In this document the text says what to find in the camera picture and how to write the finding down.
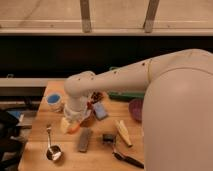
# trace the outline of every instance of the utensil handle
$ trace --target utensil handle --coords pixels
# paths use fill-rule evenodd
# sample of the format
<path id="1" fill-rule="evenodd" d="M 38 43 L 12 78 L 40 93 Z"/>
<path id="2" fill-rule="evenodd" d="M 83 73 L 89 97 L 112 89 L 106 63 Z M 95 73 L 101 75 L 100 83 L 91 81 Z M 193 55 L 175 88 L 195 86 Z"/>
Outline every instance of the utensil handle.
<path id="1" fill-rule="evenodd" d="M 51 137 L 50 137 L 50 132 L 47 132 L 48 134 L 48 148 L 51 147 Z"/>
<path id="2" fill-rule="evenodd" d="M 132 157 L 125 156 L 125 157 L 124 157 L 124 161 L 127 162 L 127 163 L 130 163 L 130 164 L 132 164 L 132 165 L 134 165 L 134 166 L 137 166 L 137 167 L 139 167 L 139 168 L 144 169 L 144 165 L 143 165 L 141 162 L 139 162 L 139 161 L 133 159 Z"/>

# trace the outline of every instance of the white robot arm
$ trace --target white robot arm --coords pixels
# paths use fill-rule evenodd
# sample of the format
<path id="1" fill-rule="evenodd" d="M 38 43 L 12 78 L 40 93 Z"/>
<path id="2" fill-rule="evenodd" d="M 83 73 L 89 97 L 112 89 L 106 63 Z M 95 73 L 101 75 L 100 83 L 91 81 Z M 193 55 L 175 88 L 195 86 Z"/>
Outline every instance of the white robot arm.
<path id="1" fill-rule="evenodd" d="M 190 49 L 95 75 L 69 77 L 64 114 L 80 115 L 94 91 L 146 91 L 147 171 L 213 170 L 213 55 Z"/>

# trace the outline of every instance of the wooden table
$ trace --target wooden table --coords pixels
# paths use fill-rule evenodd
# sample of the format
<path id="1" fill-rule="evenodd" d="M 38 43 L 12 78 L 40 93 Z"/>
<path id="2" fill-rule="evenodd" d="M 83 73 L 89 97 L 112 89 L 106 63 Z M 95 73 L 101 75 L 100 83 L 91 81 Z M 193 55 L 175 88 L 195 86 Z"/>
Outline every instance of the wooden table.
<path id="1" fill-rule="evenodd" d="M 102 144 L 102 134 L 116 134 L 115 120 L 122 119 L 129 130 L 133 147 L 128 148 L 120 136 L 117 136 L 118 149 L 124 154 L 134 157 L 141 162 L 144 161 L 141 124 L 131 118 L 127 102 L 110 100 L 107 94 L 104 94 L 102 104 L 107 110 L 109 117 L 102 121 L 96 120 L 91 126 L 93 134 L 87 153 L 80 153 L 77 151 L 77 142 L 82 128 L 75 134 L 63 134 L 60 131 L 60 121 L 63 117 L 63 113 L 51 112 L 49 106 L 45 102 L 45 96 L 51 92 L 61 93 L 63 101 L 66 101 L 67 96 L 64 92 L 63 84 L 63 81 L 51 81 L 48 83 L 19 164 L 19 171 L 143 170 L 128 163 L 116 160 L 112 154 L 112 149 Z M 59 145 L 63 151 L 63 158 L 57 163 L 53 163 L 46 158 L 46 124 L 48 123 L 52 124 L 52 144 Z"/>

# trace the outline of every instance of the yellow object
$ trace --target yellow object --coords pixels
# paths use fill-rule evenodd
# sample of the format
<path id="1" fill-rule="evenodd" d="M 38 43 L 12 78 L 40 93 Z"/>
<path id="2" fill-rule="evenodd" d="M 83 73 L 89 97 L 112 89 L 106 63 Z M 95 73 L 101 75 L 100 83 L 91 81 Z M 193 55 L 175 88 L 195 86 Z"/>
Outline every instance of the yellow object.
<path id="1" fill-rule="evenodd" d="M 61 119 L 61 132 L 66 134 L 68 132 L 69 126 L 70 126 L 70 123 L 67 121 L 65 117 L 63 117 Z"/>
<path id="2" fill-rule="evenodd" d="M 128 145 L 128 147 L 132 147 L 132 142 L 130 141 L 129 138 L 129 132 L 124 124 L 124 121 L 123 120 L 120 120 L 120 122 L 116 121 L 115 125 L 124 142 Z"/>
<path id="3" fill-rule="evenodd" d="M 77 121 L 69 122 L 65 117 L 61 119 L 61 132 L 66 134 L 75 133 L 79 129 L 80 125 Z"/>

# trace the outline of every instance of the chair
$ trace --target chair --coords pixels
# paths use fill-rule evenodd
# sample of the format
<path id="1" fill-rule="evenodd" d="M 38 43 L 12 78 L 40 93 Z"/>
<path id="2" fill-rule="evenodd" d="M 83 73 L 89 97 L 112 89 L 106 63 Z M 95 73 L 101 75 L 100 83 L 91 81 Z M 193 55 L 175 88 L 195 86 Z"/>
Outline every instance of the chair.
<path id="1" fill-rule="evenodd" d="M 21 142 L 10 138 L 14 130 L 16 130 L 18 122 L 19 120 L 8 112 L 0 110 L 0 171 L 11 165 L 18 164 L 20 161 L 20 155 L 3 160 L 5 152 L 19 153 L 22 148 Z"/>

